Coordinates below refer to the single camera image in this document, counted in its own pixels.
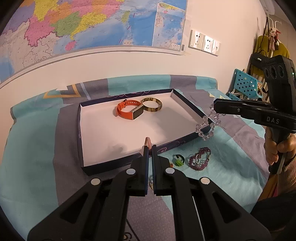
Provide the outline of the black shoulder bag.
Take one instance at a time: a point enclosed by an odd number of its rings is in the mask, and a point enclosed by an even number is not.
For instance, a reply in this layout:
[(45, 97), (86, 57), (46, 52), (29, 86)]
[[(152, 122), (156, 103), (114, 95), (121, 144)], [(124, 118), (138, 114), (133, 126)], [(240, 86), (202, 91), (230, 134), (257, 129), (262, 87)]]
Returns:
[(260, 70), (263, 70), (263, 67), (265, 66), (267, 60), (268, 57), (256, 52), (251, 55), (250, 64)]

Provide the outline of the person's right hand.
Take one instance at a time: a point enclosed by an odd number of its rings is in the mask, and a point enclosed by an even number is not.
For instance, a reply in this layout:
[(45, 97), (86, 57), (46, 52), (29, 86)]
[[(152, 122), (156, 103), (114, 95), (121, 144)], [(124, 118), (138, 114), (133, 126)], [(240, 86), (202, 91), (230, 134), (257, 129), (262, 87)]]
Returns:
[(264, 150), (266, 161), (269, 165), (273, 165), (278, 161), (279, 153), (286, 153), (288, 160), (291, 160), (295, 156), (295, 134), (291, 133), (289, 137), (277, 144), (272, 140), (272, 133), (269, 127), (265, 129), (265, 142)]

